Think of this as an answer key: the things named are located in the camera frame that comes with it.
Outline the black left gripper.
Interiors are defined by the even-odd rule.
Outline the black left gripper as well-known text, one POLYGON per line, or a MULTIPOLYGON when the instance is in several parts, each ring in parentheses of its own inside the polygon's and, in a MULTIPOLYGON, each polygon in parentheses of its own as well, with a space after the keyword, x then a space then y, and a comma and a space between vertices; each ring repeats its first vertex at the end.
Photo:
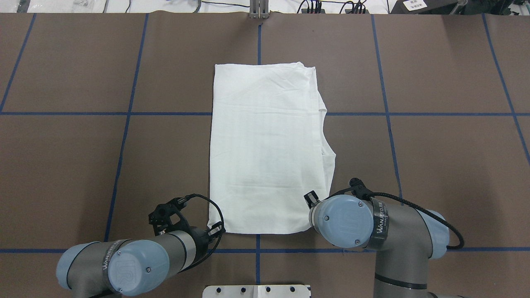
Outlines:
POLYGON ((196 255, 192 265, 199 265, 207 260, 219 246, 225 232, 224 222, 217 222, 212 228, 206 230, 191 226, 191 236, 196 247, 196 255))

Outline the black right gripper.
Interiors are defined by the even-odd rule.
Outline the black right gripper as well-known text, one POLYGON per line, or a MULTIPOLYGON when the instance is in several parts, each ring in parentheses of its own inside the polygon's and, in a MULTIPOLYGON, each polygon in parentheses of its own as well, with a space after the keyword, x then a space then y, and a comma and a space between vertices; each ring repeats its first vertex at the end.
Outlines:
POLYGON ((304 200, 306 201, 306 204, 309 209, 312 209, 313 207, 316 207, 320 203, 320 199, 318 195, 316 194, 316 191, 311 190, 307 194, 304 195, 304 200))

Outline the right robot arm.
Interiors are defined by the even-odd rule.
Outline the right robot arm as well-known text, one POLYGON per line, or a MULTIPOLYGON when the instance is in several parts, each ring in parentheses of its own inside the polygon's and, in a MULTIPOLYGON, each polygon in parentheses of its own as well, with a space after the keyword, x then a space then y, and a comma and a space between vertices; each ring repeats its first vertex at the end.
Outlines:
POLYGON ((465 245, 462 233, 439 213, 363 185, 325 199, 310 191, 304 199, 312 228, 326 241, 376 252, 375 298, 436 298, 428 290, 430 260, 465 245))

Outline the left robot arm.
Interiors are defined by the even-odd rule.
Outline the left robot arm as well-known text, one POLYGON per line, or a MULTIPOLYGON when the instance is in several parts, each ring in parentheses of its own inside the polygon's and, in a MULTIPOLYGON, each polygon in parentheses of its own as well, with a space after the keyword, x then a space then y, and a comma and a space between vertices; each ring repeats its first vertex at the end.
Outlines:
POLYGON ((74 298, 138 296, 204 262, 220 242, 222 222, 202 230, 184 221, 153 224, 149 239, 120 239, 72 246, 55 268, 59 285, 74 298))

